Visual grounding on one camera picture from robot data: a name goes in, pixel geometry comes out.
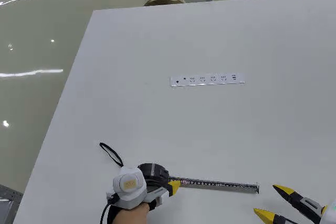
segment shiny floor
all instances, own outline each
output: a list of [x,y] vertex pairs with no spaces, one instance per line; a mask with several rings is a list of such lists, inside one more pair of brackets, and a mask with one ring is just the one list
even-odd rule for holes
[[92,10],[143,2],[0,0],[0,184],[25,190]]

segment cable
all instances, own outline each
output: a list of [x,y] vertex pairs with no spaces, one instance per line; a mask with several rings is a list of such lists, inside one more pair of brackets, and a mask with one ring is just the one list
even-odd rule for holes
[[108,207],[111,205],[112,205],[111,203],[107,203],[106,206],[104,207],[103,213],[101,214],[101,217],[100,217],[100,224],[103,224],[105,212],[108,209]]
[[[104,151],[106,151],[106,153],[110,156],[111,159],[113,159],[113,161],[115,161],[115,163],[116,163],[117,165],[119,165],[120,167],[123,167],[123,166],[124,166],[124,163],[123,163],[121,157],[115,152],[114,149],[112,149],[111,147],[109,147],[107,144],[105,144],[105,143],[103,143],[103,142],[99,143],[99,146],[100,146]],[[117,157],[117,159],[118,159],[119,161],[115,160],[115,159],[111,156],[111,154],[108,152],[108,150],[109,150],[110,152],[112,152],[112,153]]]
[[119,200],[119,195],[117,193],[113,194],[112,197],[107,201],[107,204],[106,206],[104,207],[104,210],[103,212],[101,213],[101,217],[100,217],[100,224],[103,224],[103,221],[104,221],[104,216],[105,216],[105,213],[106,213],[106,210],[108,209],[109,206],[115,204],[118,202]]

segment yellow label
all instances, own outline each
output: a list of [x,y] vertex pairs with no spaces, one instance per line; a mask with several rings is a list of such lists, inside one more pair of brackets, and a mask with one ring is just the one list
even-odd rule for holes
[[127,189],[136,188],[136,186],[137,186],[136,184],[137,184],[136,179],[126,181],[126,182],[124,182],[124,189],[127,190]]

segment white power strip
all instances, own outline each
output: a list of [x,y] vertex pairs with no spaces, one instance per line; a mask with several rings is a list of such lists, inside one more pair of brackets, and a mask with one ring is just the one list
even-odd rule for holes
[[245,80],[241,73],[207,73],[170,78],[172,87],[242,83],[245,83]]

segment white table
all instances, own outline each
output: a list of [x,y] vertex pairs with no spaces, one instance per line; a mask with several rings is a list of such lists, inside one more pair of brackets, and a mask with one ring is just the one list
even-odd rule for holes
[[[272,188],[336,196],[336,0],[234,0],[93,13],[16,224],[99,223],[118,167],[259,182],[260,195],[181,188],[149,224],[310,223]],[[180,74],[246,84],[171,88]]]

